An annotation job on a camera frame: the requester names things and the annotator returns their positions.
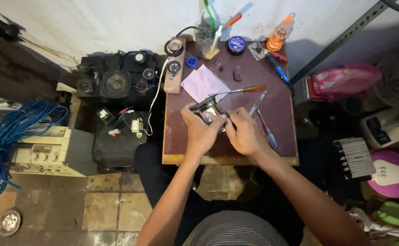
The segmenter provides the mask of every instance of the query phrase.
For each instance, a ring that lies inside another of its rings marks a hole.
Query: blue spool
[[[187,58],[186,64],[187,64],[189,67],[192,67],[192,68],[193,68],[193,67],[196,67],[197,64],[198,64],[198,59],[196,59],[196,58],[194,58],[193,56],[191,56],[191,57]]]

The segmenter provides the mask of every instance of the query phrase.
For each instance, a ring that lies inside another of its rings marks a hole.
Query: orange-handled screwdriver
[[[249,87],[245,87],[243,89],[239,89],[239,90],[235,90],[235,91],[231,91],[231,92],[219,92],[216,94],[210,94],[211,95],[218,95],[218,94],[224,94],[224,93],[235,93],[235,92],[258,92],[258,91],[264,91],[266,90],[266,85],[254,85],[254,86],[249,86]]]
[[[232,26],[233,24],[236,23],[236,21],[240,20],[242,18],[242,13],[237,13],[233,18],[231,18],[227,23],[225,23],[225,28],[228,28],[229,26]]]

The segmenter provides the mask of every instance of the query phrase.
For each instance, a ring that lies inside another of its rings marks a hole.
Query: brown tabletop
[[[242,89],[246,86],[266,84],[268,91],[266,96],[257,109],[273,133],[277,144],[277,153],[283,157],[290,165],[298,165],[297,142],[295,139],[295,124],[293,117],[292,102],[289,88],[283,80],[265,63],[264,59],[256,61],[251,52],[246,51],[240,56],[232,56],[224,49],[225,42],[220,42],[220,52],[210,61],[198,61],[195,69],[204,64],[219,78],[230,85],[230,90]],[[197,56],[194,42],[186,44],[186,59]],[[239,66],[242,71],[242,81],[235,82],[233,79],[233,69]],[[183,79],[185,79],[193,69],[185,66]],[[245,107],[250,111],[262,92],[233,93],[227,94],[219,101],[219,105],[224,109],[236,109]],[[166,97],[165,130],[163,141],[163,164],[179,164],[184,159],[187,145],[187,126],[183,121],[180,110],[184,105],[193,103],[195,100],[182,88],[180,94],[168,93]],[[257,113],[252,115],[257,121],[259,128],[262,128],[260,118]],[[218,135],[215,144],[208,153],[202,158],[201,164],[219,165],[252,165],[243,155],[239,154],[230,144],[226,134]]]

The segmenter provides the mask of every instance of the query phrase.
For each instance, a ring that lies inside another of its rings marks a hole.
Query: wooden board
[[[202,64],[216,73],[226,83],[230,89],[240,89],[246,86],[267,84],[268,93],[258,106],[262,112],[266,123],[274,134],[279,149],[277,153],[290,165],[298,165],[297,142],[295,136],[295,123],[293,117],[292,100],[290,91],[279,76],[265,63],[262,59],[256,61],[249,51],[245,51],[241,56],[231,56],[226,52],[224,42],[219,43],[220,53],[218,53],[211,61],[199,61],[198,69]],[[186,57],[195,56],[197,53],[195,44],[187,42]],[[220,57],[219,63],[215,64],[216,59]],[[223,66],[224,70],[219,72],[219,67]],[[235,82],[233,80],[233,69],[240,66],[242,70],[242,81]],[[183,73],[183,79],[186,78],[192,69],[186,67]],[[245,107],[248,111],[254,105],[262,92],[251,93],[234,93],[228,94],[219,101],[219,105],[224,109],[236,109]],[[189,94],[182,89],[180,94],[167,94],[166,98],[166,114],[165,129],[163,141],[163,164],[179,164],[184,159],[187,145],[187,126],[184,123],[180,110],[187,104],[194,102]],[[253,114],[259,127],[262,127],[257,114]],[[252,165],[250,160],[239,154],[233,146],[231,146],[228,137],[225,134],[219,134],[212,149],[205,154],[201,160],[201,164],[211,165]]]
[[[171,79],[171,73],[167,70],[168,66],[165,67],[166,69],[166,76],[164,77],[164,92],[166,93],[180,93],[181,91],[181,81],[183,76],[183,67],[185,66],[185,55],[186,55],[186,39],[185,38],[177,38],[183,42],[183,47],[185,51],[177,57],[168,57],[168,64],[171,61],[178,61],[181,64],[180,71],[177,72],[175,77]]]

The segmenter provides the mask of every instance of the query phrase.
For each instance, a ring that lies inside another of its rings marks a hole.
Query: tiled floor
[[[245,200],[255,193],[251,170],[206,166],[197,191],[207,200]],[[0,246],[133,246],[151,213],[137,174],[88,178],[20,174],[11,181],[22,189],[8,186],[0,195],[0,217],[15,208],[22,214],[22,226],[16,235],[0,237]]]

